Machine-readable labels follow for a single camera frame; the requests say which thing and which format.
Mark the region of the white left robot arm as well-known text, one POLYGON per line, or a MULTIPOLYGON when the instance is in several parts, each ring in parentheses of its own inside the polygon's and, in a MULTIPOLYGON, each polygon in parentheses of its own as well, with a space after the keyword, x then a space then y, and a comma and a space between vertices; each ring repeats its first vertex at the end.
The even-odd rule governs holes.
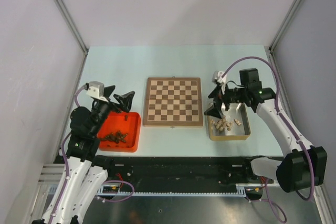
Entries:
POLYGON ((92 81, 75 93, 70 132, 60 146, 65 167, 51 203, 33 223, 82 223, 98 189, 115 178, 112 159, 96 154, 97 135, 111 112, 130 112, 135 95, 115 94, 115 88, 92 81))

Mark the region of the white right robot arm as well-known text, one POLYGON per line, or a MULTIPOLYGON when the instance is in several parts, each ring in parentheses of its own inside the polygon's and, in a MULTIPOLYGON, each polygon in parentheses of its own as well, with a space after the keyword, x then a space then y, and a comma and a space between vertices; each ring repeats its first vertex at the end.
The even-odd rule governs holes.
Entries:
POLYGON ((277 100, 272 88, 264 88, 256 68, 239 72, 240 85, 229 88, 222 71, 215 71, 214 90, 208 95, 212 105, 207 116, 223 119, 232 104, 251 108, 268 126, 283 154, 282 161, 256 157, 242 169, 243 179, 254 183, 261 176, 276 180, 287 193, 320 186, 324 182, 327 152, 315 147, 296 128, 277 100))

